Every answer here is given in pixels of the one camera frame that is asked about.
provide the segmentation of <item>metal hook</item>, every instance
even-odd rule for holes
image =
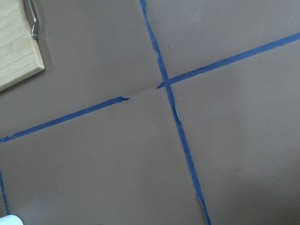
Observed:
[[[38,38],[38,17],[37,17],[37,12],[36,12],[36,9],[34,8],[32,0],[28,0],[28,4],[29,4],[29,7],[30,7],[31,15],[33,17],[33,25],[32,25],[32,28],[31,28],[30,36],[34,40],[37,40],[37,38]]]

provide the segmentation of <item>metal clip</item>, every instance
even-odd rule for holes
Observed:
[[[33,25],[32,25],[32,28],[31,28],[30,36],[34,40],[37,40],[37,38],[38,38],[38,17],[37,17],[37,12],[36,12],[36,9],[34,8],[32,0],[28,0],[28,4],[29,4],[29,7],[30,7],[31,15],[33,17]]]

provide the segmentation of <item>light wood board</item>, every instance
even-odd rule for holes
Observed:
[[[23,0],[0,0],[0,91],[44,70],[30,31]]]

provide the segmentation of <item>wooden board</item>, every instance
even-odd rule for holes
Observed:
[[[30,31],[23,0],[0,0],[0,91],[44,70]]]

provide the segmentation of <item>blue painter's tape strip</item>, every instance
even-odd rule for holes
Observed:
[[[190,150],[189,150],[187,138],[185,136],[182,123],[179,119],[179,116],[178,116],[178,113],[177,113],[177,110],[176,110],[175,99],[174,99],[173,91],[172,91],[172,88],[171,88],[171,83],[170,83],[170,80],[168,78],[168,74],[167,74],[167,71],[166,71],[166,68],[165,68],[165,64],[164,64],[163,58],[162,58],[160,50],[159,50],[158,42],[155,38],[154,32],[151,28],[151,25],[150,25],[150,22],[149,22],[149,19],[148,19],[148,16],[147,16],[146,1],[145,0],[140,0],[140,4],[141,4],[141,7],[142,7],[142,11],[143,11],[144,18],[145,18],[145,21],[146,21],[146,24],[147,24],[147,29],[148,29],[148,32],[149,32],[149,35],[150,35],[150,38],[151,38],[151,41],[152,41],[153,48],[156,51],[157,56],[158,56],[157,62],[158,62],[158,65],[159,65],[159,69],[160,69],[163,81],[165,83],[165,89],[166,89],[166,92],[167,92],[167,95],[168,95],[168,98],[169,98],[169,101],[170,101],[172,113],[173,113],[173,116],[174,116],[174,119],[175,119],[175,122],[176,122],[176,126],[177,126],[177,130],[178,130],[178,133],[179,133],[179,136],[180,136],[180,139],[181,139],[182,147],[184,149],[184,153],[185,153],[185,156],[186,156],[186,159],[187,159],[187,164],[188,164],[191,176],[192,176],[192,181],[193,181],[193,184],[194,184],[194,187],[195,187],[195,191],[196,191],[198,199],[199,199],[199,201],[200,201],[200,203],[203,207],[203,212],[204,212],[204,215],[205,215],[206,223],[207,223],[207,225],[211,225],[210,217],[209,217],[209,214],[208,214],[208,211],[207,211],[207,207],[206,207],[205,200],[204,200],[204,197],[203,197],[203,193],[202,193],[202,190],[201,190],[200,182],[199,182],[197,172],[196,172],[196,169],[195,169],[195,165],[194,165],[194,162],[193,162]]]
[[[286,44],[289,44],[289,43],[292,43],[292,42],[298,41],[298,40],[300,40],[300,33],[285,37],[283,39],[268,43],[266,45],[262,45],[260,47],[251,49],[249,51],[234,55],[230,58],[212,63],[212,64],[210,64],[206,67],[202,67],[202,68],[187,72],[185,74],[176,76],[176,77],[170,79],[170,83],[173,84],[173,83],[177,83],[177,82],[186,80],[186,79],[188,79],[190,77],[193,77],[193,76],[196,76],[198,74],[205,73],[205,72],[211,71],[213,69],[217,69],[217,68],[226,66],[226,65],[231,64],[233,62],[243,60],[245,58],[248,58],[248,57],[263,53],[263,52],[266,52],[268,50],[271,50],[271,49],[274,49],[274,48],[277,48],[277,47],[280,47],[280,46],[283,46],[283,45],[286,45]],[[164,84],[164,82],[162,82],[157,88],[159,89],[159,88],[162,88],[164,86],[165,86],[165,84]]]
[[[59,124],[59,123],[62,123],[62,122],[64,122],[64,121],[74,119],[74,118],[76,118],[76,117],[85,115],[85,114],[87,114],[87,113],[91,113],[91,112],[93,112],[93,111],[96,111],[96,110],[99,110],[99,109],[108,107],[108,106],[110,106],[110,105],[113,105],[113,104],[116,104],[116,103],[119,103],[119,102],[122,102],[122,101],[125,101],[125,100],[128,100],[128,99],[129,99],[128,97],[116,97],[116,98],[114,98],[114,99],[108,100],[108,101],[106,101],[106,102],[102,102],[102,103],[100,103],[100,104],[91,106],[91,107],[86,108],[86,109],[82,109],[82,110],[80,110],[80,111],[71,113],[71,114],[69,114],[69,115],[60,117],[60,118],[58,118],[58,119],[55,119],[55,120],[52,120],[52,121],[49,121],[49,122],[46,122],[46,123],[42,123],[42,124],[37,125],[37,126],[35,126],[35,127],[32,127],[32,128],[27,129],[27,130],[21,131],[21,132],[19,132],[19,133],[16,133],[16,134],[14,134],[14,135],[12,135],[12,136],[7,136],[7,137],[4,137],[4,138],[1,138],[1,139],[0,139],[0,144],[1,144],[1,143],[4,143],[4,142],[8,142],[8,141],[13,140],[13,139],[16,139],[16,138],[18,138],[18,137],[22,137],[22,136],[24,136],[24,135],[31,134],[31,133],[36,132],[36,131],[39,131],[39,130],[41,130],[41,129],[48,128],[48,127],[51,127],[51,126],[54,126],[54,125]]]
[[[8,199],[7,199],[6,194],[5,194],[5,188],[4,188],[4,183],[3,183],[3,178],[2,178],[1,170],[0,170],[0,188],[1,188],[1,191],[2,191],[2,197],[3,197],[3,202],[4,202],[6,214],[10,215],[9,205],[8,205]]]

